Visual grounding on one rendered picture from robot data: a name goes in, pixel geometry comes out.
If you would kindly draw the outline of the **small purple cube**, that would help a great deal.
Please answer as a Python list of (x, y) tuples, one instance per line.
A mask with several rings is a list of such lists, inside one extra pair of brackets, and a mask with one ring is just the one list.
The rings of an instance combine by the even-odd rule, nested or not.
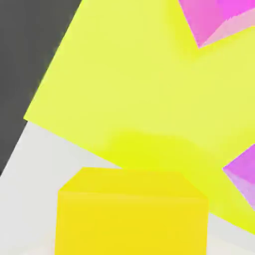
[(223, 171), (255, 211), (255, 144), (224, 166)]

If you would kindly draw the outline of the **small pink cube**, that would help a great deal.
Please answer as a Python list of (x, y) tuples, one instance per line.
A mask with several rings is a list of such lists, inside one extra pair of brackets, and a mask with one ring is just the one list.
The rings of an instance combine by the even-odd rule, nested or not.
[(178, 0), (199, 48), (255, 26), (255, 0)]

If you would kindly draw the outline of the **small yellow cube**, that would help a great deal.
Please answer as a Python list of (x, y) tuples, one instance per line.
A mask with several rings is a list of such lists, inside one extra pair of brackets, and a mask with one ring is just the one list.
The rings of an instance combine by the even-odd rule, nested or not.
[(206, 255), (208, 214), (177, 172), (83, 168), (58, 191), (55, 255)]

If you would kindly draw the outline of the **large yellow box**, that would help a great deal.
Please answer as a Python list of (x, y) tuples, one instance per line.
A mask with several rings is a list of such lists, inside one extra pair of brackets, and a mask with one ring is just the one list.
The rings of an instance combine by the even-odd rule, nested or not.
[(121, 168), (181, 172), (255, 234), (223, 172), (255, 143), (255, 28), (198, 48), (178, 0), (81, 0), (24, 118)]

